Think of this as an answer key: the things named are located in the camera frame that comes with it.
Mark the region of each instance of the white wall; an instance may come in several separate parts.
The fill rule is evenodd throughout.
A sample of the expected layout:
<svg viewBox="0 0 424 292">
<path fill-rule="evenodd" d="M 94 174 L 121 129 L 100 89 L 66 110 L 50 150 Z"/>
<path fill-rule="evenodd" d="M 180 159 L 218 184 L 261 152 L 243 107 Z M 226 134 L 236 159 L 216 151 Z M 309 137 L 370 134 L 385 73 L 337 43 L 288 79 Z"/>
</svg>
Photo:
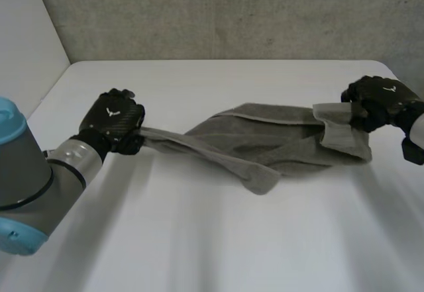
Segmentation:
<svg viewBox="0 0 424 292">
<path fill-rule="evenodd" d="M 68 66 L 42 0 L 0 0 L 0 96 L 28 117 Z"/>
</svg>

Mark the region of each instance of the gray towel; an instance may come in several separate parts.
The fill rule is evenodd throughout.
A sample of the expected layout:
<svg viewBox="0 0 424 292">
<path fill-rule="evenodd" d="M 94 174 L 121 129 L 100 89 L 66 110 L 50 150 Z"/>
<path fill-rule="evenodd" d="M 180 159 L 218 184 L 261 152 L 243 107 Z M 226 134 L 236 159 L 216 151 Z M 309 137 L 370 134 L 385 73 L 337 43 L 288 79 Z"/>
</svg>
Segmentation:
<svg viewBox="0 0 424 292">
<path fill-rule="evenodd" d="M 281 175 L 302 176 L 331 166 L 371 161 L 368 134 L 351 128 L 350 103 L 312 109 L 247 103 L 207 119 L 185 134 L 140 130 L 145 146 L 160 152 L 188 153 L 218 163 L 262 195 Z"/>
</svg>

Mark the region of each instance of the light blue joint cap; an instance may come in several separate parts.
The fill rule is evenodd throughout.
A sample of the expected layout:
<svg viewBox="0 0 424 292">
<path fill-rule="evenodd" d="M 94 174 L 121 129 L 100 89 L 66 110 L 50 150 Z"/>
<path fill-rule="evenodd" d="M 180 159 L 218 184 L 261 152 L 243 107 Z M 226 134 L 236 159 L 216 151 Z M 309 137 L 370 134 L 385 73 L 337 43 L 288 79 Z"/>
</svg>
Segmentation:
<svg viewBox="0 0 424 292">
<path fill-rule="evenodd" d="M 9 99 L 0 97 L 0 145 L 6 144 L 27 129 L 27 120 Z"/>
<path fill-rule="evenodd" d="M 43 232 L 21 222 L 0 217 L 0 250 L 30 256 L 47 241 Z"/>
</svg>

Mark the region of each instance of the table surface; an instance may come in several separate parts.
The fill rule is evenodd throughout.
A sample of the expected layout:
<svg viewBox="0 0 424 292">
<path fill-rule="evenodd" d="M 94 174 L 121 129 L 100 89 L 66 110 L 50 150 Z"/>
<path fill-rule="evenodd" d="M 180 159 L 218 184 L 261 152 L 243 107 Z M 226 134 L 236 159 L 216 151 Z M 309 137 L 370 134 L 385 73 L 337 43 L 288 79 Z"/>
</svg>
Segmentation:
<svg viewBox="0 0 424 292">
<path fill-rule="evenodd" d="M 245 102 L 339 101 L 374 61 L 133 61 L 72 65 L 29 119 L 42 149 L 75 134 L 97 96 L 131 89 L 144 125 L 183 133 Z M 1 255 L 6 291 L 420 291 L 423 168 L 400 130 L 371 134 L 367 166 L 281 178 L 269 194 L 185 155 L 109 155 L 32 257 Z"/>
</svg>

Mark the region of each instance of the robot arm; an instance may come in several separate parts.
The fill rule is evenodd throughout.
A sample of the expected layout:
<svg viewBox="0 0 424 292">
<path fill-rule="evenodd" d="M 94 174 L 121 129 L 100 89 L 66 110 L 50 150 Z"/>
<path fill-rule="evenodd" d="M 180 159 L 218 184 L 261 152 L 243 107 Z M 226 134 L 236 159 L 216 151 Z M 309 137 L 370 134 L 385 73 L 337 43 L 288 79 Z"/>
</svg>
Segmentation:
<svg viewBox="0 0 424 292">
<path fill-rule="evenodd" d="M 372 132 L 386 124 L 405 132 L 402 142 L 407 161 L 424 164 L 424 102 L 398 80 L 368 77 L 351 83 L 342 93 L 342 102 L 359 102 L 368 111 L 366 118 L 352 120 L 355 126 Z"/>
<path fill-rule="evenodd" d="M 46 160 L 25 118 L 0 99 L 0 250 L 34 254 L 97 175 L 108 152 L 136 154 L 144 108 L 127 90 L 102 94 L 79 134 Z"/>
<path fill-rule="evenodd" d="M 409 139 L 420 148 L 424 149 L 424 114 L 420 115 L 412 124 Z"/>
</svg>

